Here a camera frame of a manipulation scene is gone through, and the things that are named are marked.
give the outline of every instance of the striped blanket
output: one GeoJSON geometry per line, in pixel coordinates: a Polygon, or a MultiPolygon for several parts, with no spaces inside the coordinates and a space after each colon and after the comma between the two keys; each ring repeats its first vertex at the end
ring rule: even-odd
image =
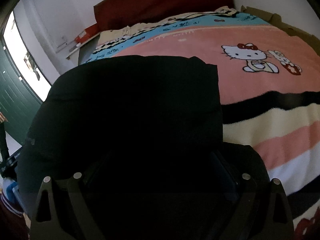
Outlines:
{"type": "Polygon", "coordinates": [[[106,36],[88,62],[164,55],[217,65],[224,141],[251,145],[287,195],[320,175],[320,57],[300,38],[245,13],[197,14],[106,36]]]}

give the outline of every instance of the white stripe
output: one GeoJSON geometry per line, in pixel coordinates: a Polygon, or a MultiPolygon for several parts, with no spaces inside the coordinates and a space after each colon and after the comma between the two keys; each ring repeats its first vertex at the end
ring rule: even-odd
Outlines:
{"type": "Polygon", "coordinates": [[[7,209],[9,209],[9,211],[11,211],[13,214],[19,216],[19,217],[22,217],[23,215],[23,212],[20,212],[18,210],[16,210],[15,208],[13,208],[8,202],[7,200],[5,199],[5,197],[3,196],[3,194],[1,194],[1,199],[2,199],[2,202],[3,204],[6,206],[7,209]]]}
{"type": "Polygon", "coordinates": [[[268,171],[270,179],[278,178],[286,195],[299,191],[320,175],[320,142],[287,163],[268,171]]]}

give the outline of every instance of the pink stripe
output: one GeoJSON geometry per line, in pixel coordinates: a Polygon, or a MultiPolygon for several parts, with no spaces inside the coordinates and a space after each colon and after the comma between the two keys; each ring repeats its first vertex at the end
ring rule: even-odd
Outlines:
{"type": "Polygon", "coordinates": [[[304,126],[282,137],[263,141],[253,148],[263,159],[267,170],[296,158],[320,141],[320,121],[304,126]]]}

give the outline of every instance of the black stripe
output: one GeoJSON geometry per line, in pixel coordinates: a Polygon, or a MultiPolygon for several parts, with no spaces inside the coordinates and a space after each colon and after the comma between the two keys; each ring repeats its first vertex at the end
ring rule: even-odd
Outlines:
{"type": "Polygon", "coordinates": [[[301,216],[320,198],[320,176],[305,185],[301,190],[288,196],[293,219],[301,216]]]}
{"type": "Polygon", "coordinates": [[[222,105],[223,123],[230,124],[251,119],[272,108],[291,110],[312,103],[320,105],[320,92],[307,91],[301,94],[282,94],[277,91],[270,91],[238,103],[222,105]]]}

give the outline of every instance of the red pillow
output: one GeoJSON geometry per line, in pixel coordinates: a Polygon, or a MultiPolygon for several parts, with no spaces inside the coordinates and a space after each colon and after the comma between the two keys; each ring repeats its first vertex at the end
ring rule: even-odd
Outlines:
{"type": "Polygon", "coordinates": [[[119,30],[136,23],[154,23],[187,12],[234,7],[233,0],[104,0],[94,6],[101,31],[119,30]]]}

